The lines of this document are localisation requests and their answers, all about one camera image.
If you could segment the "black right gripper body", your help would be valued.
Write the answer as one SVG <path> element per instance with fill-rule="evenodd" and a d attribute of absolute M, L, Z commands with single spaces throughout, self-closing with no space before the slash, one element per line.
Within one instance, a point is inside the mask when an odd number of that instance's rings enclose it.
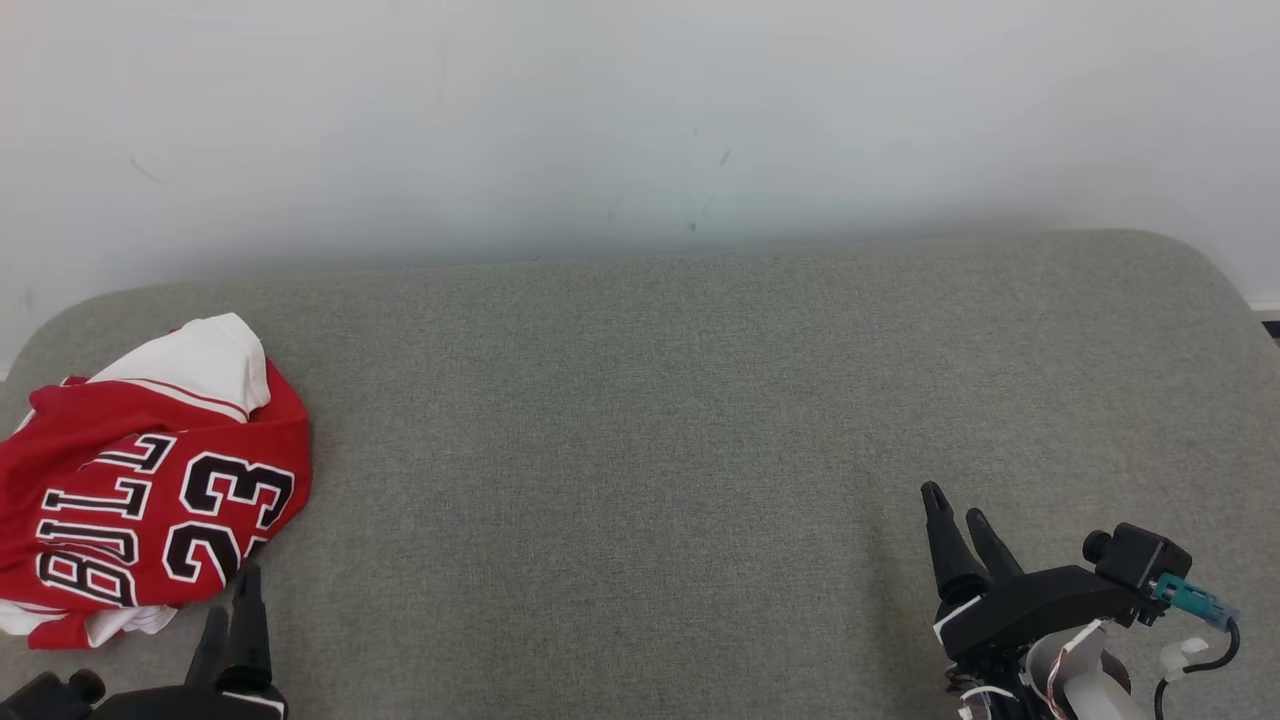
<path fill-rule="evenodd" d="M 969 600 L 936 623 L 934 635 L 955 664 L 977 665 L 1094 620 L 1129 626 L 1146 609 L 1142 593 L 1071 565 L 1016 577 Z"/>

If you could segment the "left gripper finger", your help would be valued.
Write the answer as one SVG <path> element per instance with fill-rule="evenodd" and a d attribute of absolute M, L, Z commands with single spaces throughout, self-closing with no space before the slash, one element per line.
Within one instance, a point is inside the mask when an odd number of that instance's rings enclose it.
<path fill-rule="evenodd" d="M 224 666 L 230 614 L 220 606 L 211 607 L 202 634 L 186 674 L 186 687 L 214 689 Z"/>
<path fill-rule="evenodd" d="M 232 594 L 230 628 L 225 648 L 225 691 L 264 694 L 273 688 L 273 660 L 262 577 L 248 562 Z"/>

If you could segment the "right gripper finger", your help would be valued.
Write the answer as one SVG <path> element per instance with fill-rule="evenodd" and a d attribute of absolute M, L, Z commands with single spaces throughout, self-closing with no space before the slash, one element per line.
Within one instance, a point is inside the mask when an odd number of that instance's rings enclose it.
<path fill-rule="evenodd" d="M 1002 585 L 1025 574 L 1021 564 L 998 537 L 980 509 L 969 509 L 965 520 L 973 548 L 983 566 L 979 573 L 979 587 Z"/>
<path fill-rule="evenodd" d="M 969 550 L 954 507 L 936 482 L 920 487 L 934 583 L 943 606 L 959 606 L 989 588 L 986 568 Z"/>

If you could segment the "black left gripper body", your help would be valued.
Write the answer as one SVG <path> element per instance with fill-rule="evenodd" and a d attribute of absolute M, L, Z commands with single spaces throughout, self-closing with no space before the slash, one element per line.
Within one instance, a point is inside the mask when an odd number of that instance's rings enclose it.
<path fill-rule="evenodd" d="M 113 694 L 91 719 L 288 719 L 284 700 L 221 693 L 191 685 L 166 685 Z"/>

